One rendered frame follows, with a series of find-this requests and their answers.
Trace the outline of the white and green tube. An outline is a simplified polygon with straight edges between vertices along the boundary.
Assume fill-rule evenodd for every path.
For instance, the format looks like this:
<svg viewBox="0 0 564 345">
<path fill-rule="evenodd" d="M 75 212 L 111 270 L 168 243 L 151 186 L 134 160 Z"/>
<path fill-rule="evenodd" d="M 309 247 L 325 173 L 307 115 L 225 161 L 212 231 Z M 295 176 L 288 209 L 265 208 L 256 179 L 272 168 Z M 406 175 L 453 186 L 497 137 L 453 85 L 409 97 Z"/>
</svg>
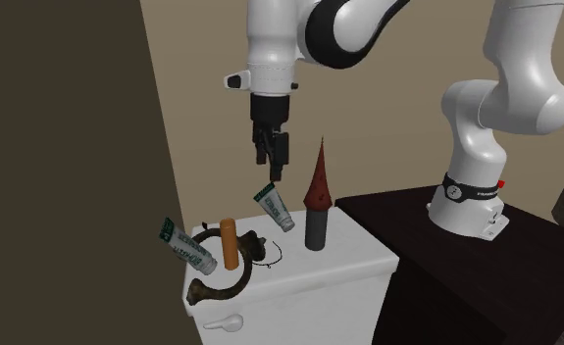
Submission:
<svg viewBox="0 0 564 345">
<path fill-rule="evenodd" d="M 216 269 L 218 262 L 212 254 L 177 227 L 171 219 L 164 219 L 159 238 L 167 243 L 180 259 L 197 271 L 209 275 Z"/>
<path fill-rule="evenodd" d="M 282 197 L 272 182 L 261 189 L 253 199 L 265 210 L 283 232 L 288 232 L 295 227 L 295 223 Z"/>
</svg>

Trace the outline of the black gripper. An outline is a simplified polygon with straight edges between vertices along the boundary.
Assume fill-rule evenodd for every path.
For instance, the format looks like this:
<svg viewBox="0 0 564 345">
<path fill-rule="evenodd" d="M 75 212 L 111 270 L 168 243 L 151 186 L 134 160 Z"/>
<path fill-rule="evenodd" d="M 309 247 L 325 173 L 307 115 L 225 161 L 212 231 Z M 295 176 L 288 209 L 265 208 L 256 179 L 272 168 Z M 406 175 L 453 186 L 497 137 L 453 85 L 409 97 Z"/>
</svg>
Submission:
<svg viewBox="0 0 564 345">
<path fill-rule="evenodd" d="M 289 118 L 289 103 L 289 95 L 250 94 L 256 164 L 266 165 L 270 160 L 270 181 L 281 181 L 283 167 L 289 163 L 289 135 L 281 132 L 282 125 Z"/>
</svg>

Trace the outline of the red cone on grey cylinder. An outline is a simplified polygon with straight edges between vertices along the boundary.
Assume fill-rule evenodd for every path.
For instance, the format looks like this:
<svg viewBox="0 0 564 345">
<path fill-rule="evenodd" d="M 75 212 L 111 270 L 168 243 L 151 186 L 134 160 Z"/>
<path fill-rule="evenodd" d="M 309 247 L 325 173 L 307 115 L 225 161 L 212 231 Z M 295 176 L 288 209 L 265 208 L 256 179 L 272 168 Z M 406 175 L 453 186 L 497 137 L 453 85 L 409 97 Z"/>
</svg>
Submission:
<svg viewBox="0 0 564 345">
<path fill-rule="evenodd" d="M 328 214 L 333 205 L 327 181 L 324 140 L 321 140 L 316 166 L 303 204 L 306 208 L 305 247 L 320 251 L 326 245 Z"/>
</svg>

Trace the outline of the white toilet tank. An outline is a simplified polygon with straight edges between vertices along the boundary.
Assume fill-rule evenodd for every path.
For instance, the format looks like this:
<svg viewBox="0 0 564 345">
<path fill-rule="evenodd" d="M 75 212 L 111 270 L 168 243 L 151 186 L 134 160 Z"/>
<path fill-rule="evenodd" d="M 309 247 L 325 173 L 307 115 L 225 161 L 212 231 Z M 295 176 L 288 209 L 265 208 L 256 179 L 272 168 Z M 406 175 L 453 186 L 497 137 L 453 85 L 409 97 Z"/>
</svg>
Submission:
<svg viewBox="0 0 564 345">
<path fill-rule="evenodd" d="M 283 232 L 268 215 L 239 219 L 239 235 L 266 239 L 266 258 L 229 300 L 187 305 L 203 345 L 372 345 L 399 259 L 337 207 L 329 210 L 326 245 L 304 245 L 306 214 Z"/>
</svg>

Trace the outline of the orange cylinder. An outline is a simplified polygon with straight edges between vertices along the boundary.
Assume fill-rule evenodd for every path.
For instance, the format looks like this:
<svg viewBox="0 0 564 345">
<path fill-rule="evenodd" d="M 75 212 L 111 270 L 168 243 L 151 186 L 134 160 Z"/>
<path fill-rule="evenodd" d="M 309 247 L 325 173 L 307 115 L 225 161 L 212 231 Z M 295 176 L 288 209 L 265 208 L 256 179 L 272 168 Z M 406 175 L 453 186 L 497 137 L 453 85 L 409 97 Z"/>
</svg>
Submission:
<svg viewBox="0 0 564 345">
<path fill-rule="evenodd" d="M 238 268 L 238 249 L 235 220 L 226 218 L 220 221 L 220 235 L 223 248 L 224 264 L 227 271 Z"/>
</svg>

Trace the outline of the brown curved horn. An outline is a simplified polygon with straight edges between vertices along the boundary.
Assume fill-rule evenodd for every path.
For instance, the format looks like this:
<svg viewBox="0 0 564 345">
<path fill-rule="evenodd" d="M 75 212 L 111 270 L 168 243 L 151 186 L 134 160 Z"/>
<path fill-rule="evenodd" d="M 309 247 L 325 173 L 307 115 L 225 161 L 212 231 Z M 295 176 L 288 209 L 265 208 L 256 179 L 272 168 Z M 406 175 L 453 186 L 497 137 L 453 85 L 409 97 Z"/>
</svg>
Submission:
<svg viewBox="0 0 564 345">
<path fill-rule="evenodd" d="M 250 229 L 237 237 L 237 249 L 243 259 L 243 273 L 237 283 L 224 289 L 209 287 L 199 278 L 190 281 L 185 301 L 189 306 L 195 306 L 203 300 L 229 300 L 237 296 L 248 284 L 255 262 L 262 262 L 266 258 L 266 239 L 259 237 Z"/>
</svg>

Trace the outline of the dark robot stand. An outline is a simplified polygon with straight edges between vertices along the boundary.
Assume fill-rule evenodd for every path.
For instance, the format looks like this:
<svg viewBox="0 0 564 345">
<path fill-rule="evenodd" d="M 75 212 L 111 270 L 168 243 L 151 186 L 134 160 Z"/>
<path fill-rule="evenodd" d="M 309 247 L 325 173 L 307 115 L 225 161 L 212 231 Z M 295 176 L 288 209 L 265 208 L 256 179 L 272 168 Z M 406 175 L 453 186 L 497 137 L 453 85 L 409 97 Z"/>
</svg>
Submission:
<svg viewBox="0 0 564 345">
<path fill-rule="evenodd" d="M 337 207 L 400 262 L 372 345 L 554 345 L 564 331 L 564 227 L 513 206 L 492 241 L 434 225 L 431 186 Z"/>
</svg>

